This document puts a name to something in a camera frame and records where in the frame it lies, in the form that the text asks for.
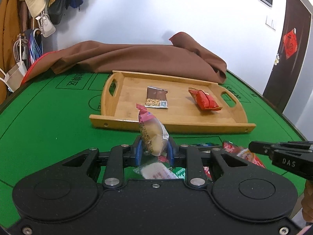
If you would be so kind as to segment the right hand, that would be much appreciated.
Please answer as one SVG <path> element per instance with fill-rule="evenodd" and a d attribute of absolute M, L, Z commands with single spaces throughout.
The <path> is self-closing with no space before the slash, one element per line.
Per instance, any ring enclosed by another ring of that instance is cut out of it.
<path fill-rule="evenodd" d="M 302 216 L 306 222 L 313 222 L 313 186 L 312 181 L 307 180 L 305 190 L 303 191 L 303 199 L 301 201 Z"/>

